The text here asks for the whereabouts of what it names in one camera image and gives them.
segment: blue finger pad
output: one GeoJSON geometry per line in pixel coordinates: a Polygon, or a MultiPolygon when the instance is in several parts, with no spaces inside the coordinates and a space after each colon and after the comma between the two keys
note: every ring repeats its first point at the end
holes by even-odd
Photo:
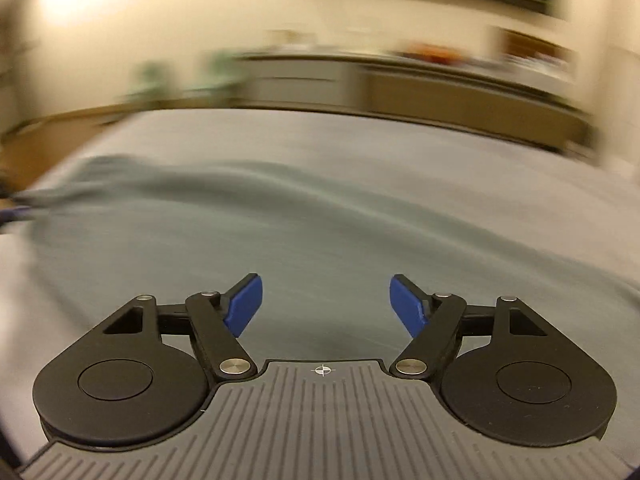
{"type": "Polygon", "coordinates": [[[235,337],[240,337],[261,304],[262,279],[256,276],[229,301],[225,324],[235,337]]]}
{"type": "Polygon", "coordinates": [[[411,337],[416,337],[429,321],[424,316],[420,299],[416,298],[397,278],[389,284],[389,301],[411,337]]]}

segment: floor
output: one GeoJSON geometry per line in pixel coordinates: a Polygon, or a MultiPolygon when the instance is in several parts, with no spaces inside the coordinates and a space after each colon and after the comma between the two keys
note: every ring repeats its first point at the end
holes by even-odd
{"type": "Polygon", "coordinates": [[[23,190],[46,171],[100,135],[101,116],[50,121],[27,126],[6,139],[0,149],[0,170],[12,189],[23,190]]]}

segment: bed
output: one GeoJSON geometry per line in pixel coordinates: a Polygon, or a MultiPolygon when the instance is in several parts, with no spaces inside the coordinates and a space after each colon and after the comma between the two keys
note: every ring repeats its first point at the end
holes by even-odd
{"type": "Polygon", "coordinates": [[[37,372],[135,294],[180,301],[257,271],[265,303],[242,336],[256,362],[388,361],[408,342],[385,296],[402,272],[470,303],[513,294],[546,317],[616,381],[604,442],[640,465],[632,183],[417,124],[159,110],[112,126],[27,194],[45,213],[0,235],[0,420],[24,457],[46,443],[37,372]]]}

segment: gray ribbed base plate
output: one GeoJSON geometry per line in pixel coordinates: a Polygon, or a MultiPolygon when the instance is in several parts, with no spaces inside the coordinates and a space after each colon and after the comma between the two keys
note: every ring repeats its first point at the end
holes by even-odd
{"type": "Polygon", "coordinates": [[[631,472],[596,438],[556,448],[488,439],[449,415],[428,384],[376,361],[272,362],[259,378],[220,386],[190,427],[126,452],[59,442],[28,480],[622,480],[631,472]]]}

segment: wall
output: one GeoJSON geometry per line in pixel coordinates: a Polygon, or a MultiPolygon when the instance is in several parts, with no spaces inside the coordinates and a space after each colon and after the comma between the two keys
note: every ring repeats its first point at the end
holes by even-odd
{"type": "Polygon", "coordinates": [[[26,0],[15,35],[39,45],[25,61],[34,115],[116,102],[140,60],[171,61],[184,86],[204,50],[260,46],[267,30],[292,26],[344,44],[347,27],[367,24],[381,46],[419,40],[476,56],[491,53],[493,26],[560,43],[578,53],[573,97],[591,108],[607,2],[558,0],[560,20],[488,0],[26,0]]]}
{"type": "Polygon", "coordinates": [[[596,110],[601,162],[636,178],[640,167],[640,0],[612,0],[596,110]]]}
{"type": "Polygon", "coordinates": [[[0,26],[0,136],[20,122],[6,31],[0,26]]]}

